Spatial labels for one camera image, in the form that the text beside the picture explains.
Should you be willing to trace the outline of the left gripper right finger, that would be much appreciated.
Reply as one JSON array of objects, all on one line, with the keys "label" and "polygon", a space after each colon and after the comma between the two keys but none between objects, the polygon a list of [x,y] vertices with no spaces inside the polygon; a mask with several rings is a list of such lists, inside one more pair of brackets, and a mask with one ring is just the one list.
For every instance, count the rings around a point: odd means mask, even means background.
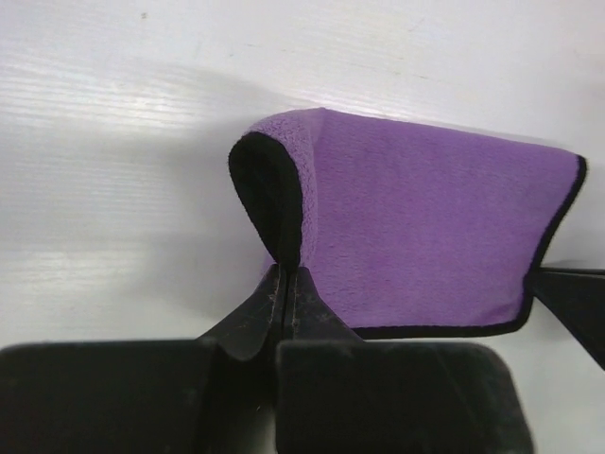
[{"label": "left gripper right finger", "polygon": [[281,453],[530,453],[506,363],[469,342],[360,339],[297,270],[275,353]]}]

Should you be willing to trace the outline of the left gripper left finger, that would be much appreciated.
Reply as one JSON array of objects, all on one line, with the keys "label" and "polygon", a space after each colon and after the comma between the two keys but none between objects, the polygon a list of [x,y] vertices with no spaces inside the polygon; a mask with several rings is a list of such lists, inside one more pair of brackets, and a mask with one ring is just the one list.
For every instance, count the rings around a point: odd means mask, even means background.
[{"label": "left gripper left finger", "polygon": [[287,277],[188,340],[38,342],[1,352],[5,453],[267,453]]}]

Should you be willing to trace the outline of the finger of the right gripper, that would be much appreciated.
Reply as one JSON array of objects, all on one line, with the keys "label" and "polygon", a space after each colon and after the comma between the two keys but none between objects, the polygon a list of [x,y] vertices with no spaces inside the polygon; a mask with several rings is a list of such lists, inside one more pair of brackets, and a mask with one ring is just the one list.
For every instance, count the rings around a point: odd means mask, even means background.
[{"label": "finger of the right gripper", "polygon": [[529,288],[604,369],[604,270],[541,268]]}]

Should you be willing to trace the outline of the black and purple towel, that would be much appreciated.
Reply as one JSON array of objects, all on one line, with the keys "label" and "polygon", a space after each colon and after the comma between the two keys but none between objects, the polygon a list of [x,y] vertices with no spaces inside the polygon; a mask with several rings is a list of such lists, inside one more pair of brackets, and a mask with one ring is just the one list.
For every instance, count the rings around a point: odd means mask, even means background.
[{"label": "black and purple towel", "polygon": [[323,108],[255,123],[228,166],[271,259],[369,339],[519,329],[587,174],[565,149]]}]

